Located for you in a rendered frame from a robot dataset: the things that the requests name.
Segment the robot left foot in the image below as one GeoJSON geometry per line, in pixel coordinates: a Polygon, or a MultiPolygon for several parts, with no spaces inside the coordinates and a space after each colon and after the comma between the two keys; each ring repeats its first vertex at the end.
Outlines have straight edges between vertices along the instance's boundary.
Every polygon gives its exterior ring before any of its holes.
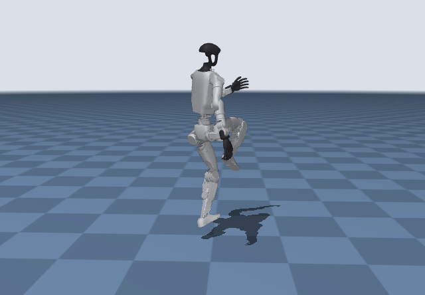
{"type": "Polygon", "coordinates": [[[202,215],[202,217],[197,220],[197,225],[198,225],[198,227],[203,227],[203,226],[207,225],[208,223],[217,220],[220,217],[221,217],[220,214],[215,214],[215,215],[209,214],[206,218],[203,218],[203,215],[202,215]]]}

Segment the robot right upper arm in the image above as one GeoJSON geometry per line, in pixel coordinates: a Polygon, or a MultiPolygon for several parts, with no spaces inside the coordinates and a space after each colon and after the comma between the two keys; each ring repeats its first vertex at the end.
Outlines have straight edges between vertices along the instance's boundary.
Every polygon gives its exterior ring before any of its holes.
{"type": "Polygon", "coordinates": [[[212,104],[211,108],[218,110],[218,101],[221,100],[224,78],[217,74],[212,74],[210,83],[212,84],[212,104]]]}

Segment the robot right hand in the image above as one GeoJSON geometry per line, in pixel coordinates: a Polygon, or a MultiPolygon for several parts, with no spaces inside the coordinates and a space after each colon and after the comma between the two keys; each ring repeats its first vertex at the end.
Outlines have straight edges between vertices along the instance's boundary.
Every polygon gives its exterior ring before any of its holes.
{"type": "Polygon", "coordinates": [[[222,159],[229,160],[232,157],[232,151],[233,151],[232,144],[229,140],[230,136],[229,135],[225,136],[223,130],[219,131],[219,135],[220,135],[220,139],[223,140],[224,157],[222,157],[222,159]]]}

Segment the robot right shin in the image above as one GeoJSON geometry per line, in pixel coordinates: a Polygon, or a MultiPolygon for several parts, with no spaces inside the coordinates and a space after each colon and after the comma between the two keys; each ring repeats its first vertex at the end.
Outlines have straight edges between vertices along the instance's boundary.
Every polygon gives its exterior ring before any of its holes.
{"type": "Polygon", "coordinates": [[[244,138],[246,136],[246,131],[247,131],[247,124],[245,121],[243,121],[240,124],[239,129],[235,129],[232,131],[230,136],[230,142],[233,147],[232,157],[234,157],[234,154],[236,153],[237,149],[241,146],[242,142],[244,141],[244,138]]]}

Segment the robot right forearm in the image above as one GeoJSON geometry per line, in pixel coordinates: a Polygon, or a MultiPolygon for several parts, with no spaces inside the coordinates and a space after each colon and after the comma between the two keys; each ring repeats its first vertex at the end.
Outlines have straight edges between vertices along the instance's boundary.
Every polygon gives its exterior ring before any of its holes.
{"type": "MultiPolygon", "coordinates": [[[[225,112],[224,112],[224,102],[222,100],[218,101],[218,110],[215,111],[214,116],[216,118],[216,127],[218,129],[218,134],[220,130],[224,131],[224,135],[228,136],[229,131],[226,127],[226,120],[225,120],[225,112]]],[[[220,135],[219,135],[220,136],[220,135]]]]}

